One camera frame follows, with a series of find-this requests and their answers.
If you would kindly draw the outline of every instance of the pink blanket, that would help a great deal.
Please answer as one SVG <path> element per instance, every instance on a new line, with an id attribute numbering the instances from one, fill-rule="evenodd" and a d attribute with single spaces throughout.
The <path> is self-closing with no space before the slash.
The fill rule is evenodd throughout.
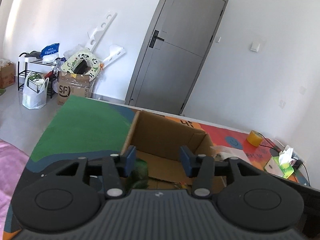
<path id="1" fill-rule="evenodd" d="M 0 140 L 0 239 L 12 194 L 28 159 L 24 152 Z"/>

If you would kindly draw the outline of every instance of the door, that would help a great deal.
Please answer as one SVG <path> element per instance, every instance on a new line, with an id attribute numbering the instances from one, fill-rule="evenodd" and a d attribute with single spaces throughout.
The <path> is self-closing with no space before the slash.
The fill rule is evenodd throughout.
<path id="1" fill-rule="evenodd" d="M 130 105 L 179 114 L 217 27 L 224 0 L 166 0 Z"/>

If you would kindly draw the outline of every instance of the brown box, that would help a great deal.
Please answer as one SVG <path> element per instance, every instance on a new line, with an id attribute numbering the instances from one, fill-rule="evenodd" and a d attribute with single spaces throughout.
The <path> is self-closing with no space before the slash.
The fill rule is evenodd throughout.
<path id="1" fill-rule="evenodd" d="M 160 115 L 138 111 L 121 153 L 129 145 L 137 148 L 137 158 L 148 163 L 149 188 L 175 188 L 175 183 L 192 185 L 179 161 L 179 149 L 186 145 L 194 154 L 212 156 L 213 146 L 209 134 L 188 127 Z M 215 177 L 213 191 L 224 188 L 222 178 Z"/>
<path id="2" fill-rule="evenodd" d="M 58 104 L 63 105 L 70 95 L 90 98 L 93 82 L 89 82 L 89 75 L 77 75 L 59 72 Z"/>
<path id="3" fill-rule="evenodd" d="M 13 63 L 8 63 L 6 66 L 0 68 L 0 89 L 9 87 L 14 84 L 14 66 Z"/>

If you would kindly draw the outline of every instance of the blue smiley face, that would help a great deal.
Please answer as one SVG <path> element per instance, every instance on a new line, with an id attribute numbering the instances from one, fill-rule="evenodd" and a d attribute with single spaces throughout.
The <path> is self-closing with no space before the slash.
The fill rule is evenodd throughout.
<path id="1" fill-rule="evenodd" d="M 233 147 L 235 149 L 243 150 L 241 143 L 237 139 L 235 139 L 231 136 L 226 136 L 225 140 L 231 147 Z"/>

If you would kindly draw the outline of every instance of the black door handle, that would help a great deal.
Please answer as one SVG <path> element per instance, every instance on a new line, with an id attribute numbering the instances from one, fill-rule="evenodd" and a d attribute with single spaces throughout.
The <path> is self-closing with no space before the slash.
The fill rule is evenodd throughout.
<path id="1" fill-rule="evenodd" d="M 154 47 L 154 45 L 155 45 L 155 43 L 156 43 L 156 39 L 159 39 L 159 40 L 161 40 L 161 41 L 164 41 L 163 38 L 158 37 L 158 34 L 159 34 L 159 31 L 155 30 L 155 32 L 153 33 L 153 36 L 152 36 L 150 45 L 149 45 L 150 48 L 153 48 L 153 47 Z"/>

